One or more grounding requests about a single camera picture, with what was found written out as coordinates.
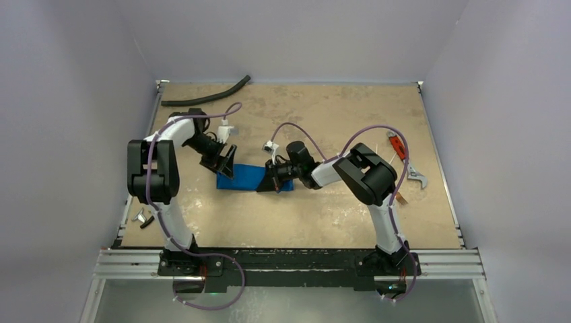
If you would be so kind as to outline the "blue cloth napkin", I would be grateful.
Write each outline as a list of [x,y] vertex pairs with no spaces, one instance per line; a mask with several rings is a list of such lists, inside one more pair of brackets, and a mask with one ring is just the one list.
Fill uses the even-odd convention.
[[294,183],[292,180],[286,180],[277,186],[273,171],[267,167],[235,164],[234,177],[230,179],[222,174],[217,174],[215,187],[218,190],[280,193],[293,191]]

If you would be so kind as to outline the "brown plastic utensil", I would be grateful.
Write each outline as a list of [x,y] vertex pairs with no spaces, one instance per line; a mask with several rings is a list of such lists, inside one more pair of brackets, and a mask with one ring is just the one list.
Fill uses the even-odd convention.
[[400,205],[408,205],[409,204],[407,199],[400,192],[397,192],[395,194],[395,199]]

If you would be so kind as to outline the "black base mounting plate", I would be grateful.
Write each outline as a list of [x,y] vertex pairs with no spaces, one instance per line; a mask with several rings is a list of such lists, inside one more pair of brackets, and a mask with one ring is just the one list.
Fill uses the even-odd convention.
[[198,248],[159,253],[158,276],[196,279],[207,293],[228,287],[345,287],[403,293],[421,275],[416,253],[376,248]]

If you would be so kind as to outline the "black foam tube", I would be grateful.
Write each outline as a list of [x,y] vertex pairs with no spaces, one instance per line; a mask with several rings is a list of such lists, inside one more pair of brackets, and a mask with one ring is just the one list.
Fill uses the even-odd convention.
[[236,92],[241,90],[250,80],[251,76],[246,75],[238,83],[225,91],[189,100],[162,100],[161,106],[169,108],[191,107],[222,100],[234,95]]

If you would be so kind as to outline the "aluminium frame rail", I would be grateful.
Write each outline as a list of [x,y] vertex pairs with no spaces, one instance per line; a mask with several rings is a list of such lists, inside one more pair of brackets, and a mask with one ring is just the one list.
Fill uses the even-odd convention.
[[[365,249],[229,249],[246,274],[329,274],[349,273],[375,281],[405,278],[455,280],[485,277],[481,257],[476,250],[416,250],[417,268],[376,269],[362,261],[371,254]],[[98,256],[95,279],[184,279],[220,277],[236,270],[231,260],[219,256],[192,268],[162,260],[159,250],[102,250]]]

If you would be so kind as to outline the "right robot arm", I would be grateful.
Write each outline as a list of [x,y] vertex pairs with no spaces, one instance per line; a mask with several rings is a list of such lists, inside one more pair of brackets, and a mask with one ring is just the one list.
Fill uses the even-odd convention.
[[308,189],[319,190],[343,182],[367,207],[376,234],[375,252],[362,263],[378,262],[380,269],[393,274],[403,267],[409,253],[401,235],[394,206],[397,173],[363,143],[358,143],[334,161],[317,162],[301,141],[286,147],[287,158],[273,154],[265,163],[265,173],[257,192],[279,192],[290,180],[299,180]]

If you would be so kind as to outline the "black handled pliers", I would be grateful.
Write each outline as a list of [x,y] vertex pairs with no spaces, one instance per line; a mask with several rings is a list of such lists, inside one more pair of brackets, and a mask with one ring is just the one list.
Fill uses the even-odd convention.
[[151,216],[149,219],[146,219],[140,226],[140,229],[145,229],[146,227],[148,227],[151,223],[153,223],[155,220],[154,216]]

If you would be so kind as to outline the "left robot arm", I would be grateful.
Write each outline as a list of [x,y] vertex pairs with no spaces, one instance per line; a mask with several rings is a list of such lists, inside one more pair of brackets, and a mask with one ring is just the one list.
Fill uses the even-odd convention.
[[207,135],[212,118],[199,108],[175,112],[154,134],[127,144],[127,190],[154,211],[165,239],[164,255],[171,261],[175,254],[174,265],[184,275],[195,274],[209,255],[200,253],[176,199],[180,189],[176,149],[190,147],[201,156],[200,166],[234,177],[237,147]]

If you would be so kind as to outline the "white plastic utensil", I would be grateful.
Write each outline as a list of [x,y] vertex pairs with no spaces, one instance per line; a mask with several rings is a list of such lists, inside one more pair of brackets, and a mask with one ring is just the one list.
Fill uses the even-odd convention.
[[396,152],[393,154],[392,158],[389,161],[389,164],[392,164],[392,162],[394,161],[394,159],[396,158],[397,154]]

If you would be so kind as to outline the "red handled adjustable wrench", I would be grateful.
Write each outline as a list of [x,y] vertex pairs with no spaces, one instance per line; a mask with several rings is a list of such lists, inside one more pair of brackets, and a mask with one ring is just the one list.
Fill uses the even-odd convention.
[[395,153],[399,156],[402,162],[407,160],[406,165],[406,172],[407,172],[407,179],[410,181],[415,181],[420,183],[420,188],[424,190],[428,185],[427,178],[420,172],[416,170],[413,164],[408,160],[408,153],[406,152],[404,143],[402,140],[397,136],[394,131],[387,131],[387,137],[395,150]]

